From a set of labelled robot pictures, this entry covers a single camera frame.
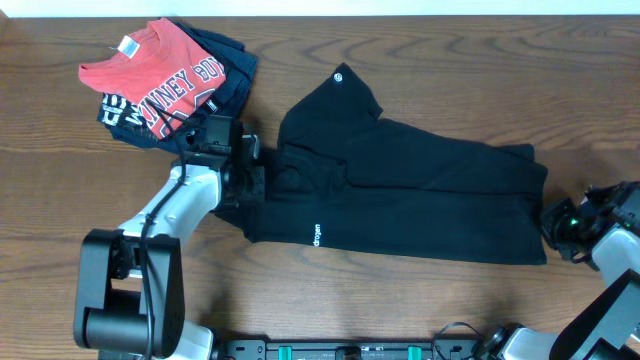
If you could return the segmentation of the black t-shirt with white logo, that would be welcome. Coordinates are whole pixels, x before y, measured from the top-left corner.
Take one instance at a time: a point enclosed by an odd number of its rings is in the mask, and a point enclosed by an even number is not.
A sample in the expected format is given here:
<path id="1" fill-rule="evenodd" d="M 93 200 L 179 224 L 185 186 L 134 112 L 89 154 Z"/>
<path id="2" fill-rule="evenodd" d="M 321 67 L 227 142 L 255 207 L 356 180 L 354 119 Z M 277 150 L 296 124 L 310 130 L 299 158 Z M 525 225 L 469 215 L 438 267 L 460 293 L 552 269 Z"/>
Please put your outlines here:
<path id="1" fill-rule="evenodd" d="M 442 137 L 383 116 L 338 66 L 281 122 L 265 197 L 222 219 L 251 242 L 542 265 L 547 169 L 529 144 Z"/>

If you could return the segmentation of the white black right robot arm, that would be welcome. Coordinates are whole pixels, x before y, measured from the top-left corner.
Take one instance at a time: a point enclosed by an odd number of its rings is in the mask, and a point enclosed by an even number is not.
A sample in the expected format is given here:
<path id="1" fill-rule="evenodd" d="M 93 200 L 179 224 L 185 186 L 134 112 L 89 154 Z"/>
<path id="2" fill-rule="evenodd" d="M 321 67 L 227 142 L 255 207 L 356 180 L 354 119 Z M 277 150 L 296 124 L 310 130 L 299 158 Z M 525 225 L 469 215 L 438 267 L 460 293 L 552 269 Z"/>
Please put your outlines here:
<path id="1" fill-rule="evenodd" d="M 476 359 L 637 359 L 639 338 L 639 184 L 589 188 L 541 213 L 543 238 L 561 258 L 599 272 L 605 290 L 558 334 L 520 323 L 496 331 Z"/>

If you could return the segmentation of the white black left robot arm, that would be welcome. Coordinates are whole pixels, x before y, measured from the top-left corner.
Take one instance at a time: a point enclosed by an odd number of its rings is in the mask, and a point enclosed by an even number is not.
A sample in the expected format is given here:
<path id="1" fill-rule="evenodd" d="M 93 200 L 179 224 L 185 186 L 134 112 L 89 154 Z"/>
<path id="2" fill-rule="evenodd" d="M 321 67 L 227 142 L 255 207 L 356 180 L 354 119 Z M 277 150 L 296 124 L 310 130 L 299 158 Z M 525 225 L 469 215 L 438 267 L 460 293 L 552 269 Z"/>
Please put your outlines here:
<path id="1" fill-rule="evenodd" d="M 81 246 L 73 338 L 102 359 L 222 359 L 214 332 L 185 317 L 182 250 L 201 221 L 264 195 L 260 141 L 231 117 L 204 120 L 177 146 L 158 193 L 115 230 Z"/>

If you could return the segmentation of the navy folded shirt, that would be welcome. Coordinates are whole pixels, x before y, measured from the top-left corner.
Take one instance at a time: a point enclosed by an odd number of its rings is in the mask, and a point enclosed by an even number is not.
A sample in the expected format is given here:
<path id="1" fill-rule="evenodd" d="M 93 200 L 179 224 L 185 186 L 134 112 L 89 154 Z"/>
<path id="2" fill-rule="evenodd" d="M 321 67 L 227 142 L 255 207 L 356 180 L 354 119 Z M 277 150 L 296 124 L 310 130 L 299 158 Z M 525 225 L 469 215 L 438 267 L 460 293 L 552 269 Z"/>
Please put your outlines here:
<path id="1" fill-rule="evenodd" d="M 236 118 L 243 110 L 258 64 L 257 57 L 247 53 L 243 43 L 223 34 L 189 27 L 180 22 L 176 26 L 221 62 L 226 74 L 225 82 L 213 94 L 204 97 L 205 102 L 187 118 L 185 125 L 172 125 L 177 134 L 175 138 L 168 136 L 159 139 L 148 126 L 141 130 L 129 130 L 101 123 L 114 139 L 143 149 L 159 148 L 177 153 L 179 148 L 187 149 L 205 140 L 207 115 Z"/>

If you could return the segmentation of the red folded t-shirt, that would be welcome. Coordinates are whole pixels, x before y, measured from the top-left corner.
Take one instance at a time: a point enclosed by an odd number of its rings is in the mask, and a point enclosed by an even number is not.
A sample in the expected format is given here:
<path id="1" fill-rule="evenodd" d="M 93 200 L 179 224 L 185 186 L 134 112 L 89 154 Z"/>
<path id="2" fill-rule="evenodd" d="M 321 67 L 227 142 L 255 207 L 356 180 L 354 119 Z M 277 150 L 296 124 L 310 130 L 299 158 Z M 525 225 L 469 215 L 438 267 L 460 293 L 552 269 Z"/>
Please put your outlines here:
<path id="1" fill-rule="evenodd" d="M 79 78 L 92 89 L 136 105 L 156 138 L 169 134 L 157 111 L 173 116 L 176 130 L 228 80 L 226 67 L 166 18 L 125 36 L 110 59 L 79 66 Z"/>

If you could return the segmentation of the black shirt with white print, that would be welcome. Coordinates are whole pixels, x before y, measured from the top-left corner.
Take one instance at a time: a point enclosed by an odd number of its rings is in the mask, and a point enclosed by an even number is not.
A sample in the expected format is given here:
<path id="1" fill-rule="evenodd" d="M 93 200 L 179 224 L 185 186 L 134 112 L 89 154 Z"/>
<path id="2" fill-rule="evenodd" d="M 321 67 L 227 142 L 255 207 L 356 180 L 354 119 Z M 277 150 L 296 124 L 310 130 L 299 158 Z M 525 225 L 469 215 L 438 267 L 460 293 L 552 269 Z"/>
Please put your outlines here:
<path id="1" fill-rule="evenodd" d="M 146 119 L 142 111 L 125 97 L 104 93 L 97 121 L 109 126 L 124 129 L 141 130 L 146 128 Z"/>

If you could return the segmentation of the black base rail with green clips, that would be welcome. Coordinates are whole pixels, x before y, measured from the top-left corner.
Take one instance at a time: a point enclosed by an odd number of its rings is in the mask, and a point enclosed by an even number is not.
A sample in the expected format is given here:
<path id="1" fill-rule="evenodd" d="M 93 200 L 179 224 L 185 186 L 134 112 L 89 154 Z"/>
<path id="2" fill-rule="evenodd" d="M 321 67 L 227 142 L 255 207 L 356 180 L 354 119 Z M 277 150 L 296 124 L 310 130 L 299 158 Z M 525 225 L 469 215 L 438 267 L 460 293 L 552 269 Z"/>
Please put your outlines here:
<path id="1" fill-rule="evenodd" d="M 210 359 L 222 360 L 432 360 L 475 359 L 476 340 L 431 342 L 266 342 L 234 340 L 214 345 Z"/>

